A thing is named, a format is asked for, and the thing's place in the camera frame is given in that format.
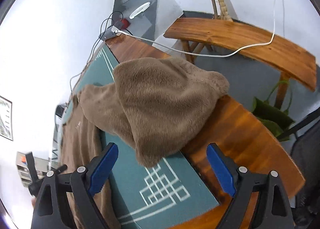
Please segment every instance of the silver screw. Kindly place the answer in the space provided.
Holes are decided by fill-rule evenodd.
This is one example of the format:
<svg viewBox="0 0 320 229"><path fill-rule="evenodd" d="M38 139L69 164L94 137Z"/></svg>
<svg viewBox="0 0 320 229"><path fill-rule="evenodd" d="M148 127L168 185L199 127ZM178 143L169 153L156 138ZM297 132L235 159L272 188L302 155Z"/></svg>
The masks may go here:
<svg viewBox="0 0 320 229"><path fill-rule="evenodd" d="M239 171L241 173L246 173L248 171L248 169L246 167L244 167L244 166L241 166L241 167L239 167Z"/></svg>
<svg viewBox="0 0 320 229"><path fill-rule="evenodd" d="M278 172L276 172L275 170L271 171L271 176L277 177L278 176Z"/></svg>
<svg viewBox="0 0 320 229"><path fill-rule="evenodd" d="M78 171L79 173L82 173L82 172L85 171L85 167L84 167L84 166L81 166L81 167L77 168L77 171Z"/></svg>
<svg viewBox="0 0 320 229"><path fill-rule="evenodd" d="M47 173L47 176L53 176L54 172L51 170L51 171L48 171Z"/></svg>

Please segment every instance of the wooden table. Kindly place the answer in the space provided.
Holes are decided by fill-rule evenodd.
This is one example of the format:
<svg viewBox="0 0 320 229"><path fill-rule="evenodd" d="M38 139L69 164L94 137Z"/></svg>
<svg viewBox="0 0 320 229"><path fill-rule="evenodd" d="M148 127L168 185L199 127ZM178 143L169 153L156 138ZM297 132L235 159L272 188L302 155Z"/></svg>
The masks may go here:
<svg viewBox="0 0 320 229"><path fill-rule="evenodd" d="M107 40L106 44L119 63L146 57L156 59L170 57L126 35ZM289 198L293 197L304 184L304 178L297 166L268 129L240 103L229 96L224 96L217 102L216 108L199 134L181 150L220 202L220 206L173 227L175 229L213 229L230 203L231 198L222 191L206 158L206 147L212 142L215 142L222 152L239 166L245 166L252 172L267 174L270 170L276 170L282 178ZM256 199L257 194L253 194L241 228L248 227Z"/></svg>

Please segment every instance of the white oval object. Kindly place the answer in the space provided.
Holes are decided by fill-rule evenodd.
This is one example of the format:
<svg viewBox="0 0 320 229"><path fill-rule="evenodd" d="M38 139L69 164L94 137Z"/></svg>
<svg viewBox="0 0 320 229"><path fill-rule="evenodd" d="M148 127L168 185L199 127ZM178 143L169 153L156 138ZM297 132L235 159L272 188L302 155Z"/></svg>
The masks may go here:
<svg viewBox="0 0 320 229"><path fill-rule="evenodd" d="M134 12L130 15L130 19L133 19L134 17L136 17L138 14L144 12L146 9L149 8L150 6L150 2L147 2L145 4L143 4L142 6L138 7L136 10L134 10Z"/></svg>

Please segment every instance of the white cable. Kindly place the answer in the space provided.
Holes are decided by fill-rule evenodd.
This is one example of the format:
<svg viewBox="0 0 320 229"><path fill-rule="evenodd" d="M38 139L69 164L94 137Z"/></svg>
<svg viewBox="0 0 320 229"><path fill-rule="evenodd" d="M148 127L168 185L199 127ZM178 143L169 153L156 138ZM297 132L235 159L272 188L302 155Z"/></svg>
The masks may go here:
<svg viewBox="0 0 320 229"><path fill-rule="evenodd" d="M155 41L152 41L152 40L148 40L148 39L145 39L145 38L140 38L140 37L137 37L137 36L133 36L133 35L130 35L124 31L121 31L121 30L116 30L115 33L123 33L125 35L128 35L130 37L133 37L133 38L136 38L136 39L139 39L139 40L143 40L143 41L148 41L148 42L152 42L152 43L155 43L159 46L162 46L162 47L165 47L167 49L170 49L170 50L173 50L173 51L177 51L177 52L181 52L181 53L184 53L184 54L188 54L188 55L193 55L193 56L204 56L204 57L213 57L213 58L227 58L227 57L230 57L236 53L238 53L239 51L243 50L243 49L247 49L247 48L251 48L251 47L257 47L257 46L266 46L266 45L269 45L271 44L271 42L273 41L273 38L275 37L275 33L276 33L276 0L273 0L273 33L272 33L272 37L271 37L271 40L267 43L257 43L257 44L252 44L252 45L247 45L247 46L244 46L242 48L239 48L238 50L236 50L235 52L231 53L231 54L228 54L228 55L207 55L207 54L196 54L196 53L191 53L191 52L186 52L186 51L180 51L180 50L176 50L174 48L170 48L170 47L167 47L165 45L162 45L158 42L155 42Z"/></svg>

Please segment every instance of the brown fabric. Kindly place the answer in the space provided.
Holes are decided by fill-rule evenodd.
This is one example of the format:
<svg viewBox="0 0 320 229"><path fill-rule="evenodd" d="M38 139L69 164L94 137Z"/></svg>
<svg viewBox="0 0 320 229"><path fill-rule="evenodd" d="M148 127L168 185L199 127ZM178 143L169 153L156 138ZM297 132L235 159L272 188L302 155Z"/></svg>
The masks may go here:
<svg viewBox="0 0 320 229"><path fill-rule="evenodd" d="M102 152L99 129L85 118L76 95L72 101L72 114L67 123L63 125L61 146L61 163L68 166L66 173L87 165L93 157ZM93 199L110 229L120 229L121 226L112 208L109 181L105 183L100 193L95 194ZM78 229L83 229L84 226L72 193L68 193L68 200Z"/></svg>
<svg viewBox="0 0 320 229"><path fill-rule="evenodd" d="M179 151L205 124L229 83L182 58L143 58L119 64L114 84L86 85L78 93L86 118L118 135L152 167Z"/></svg>

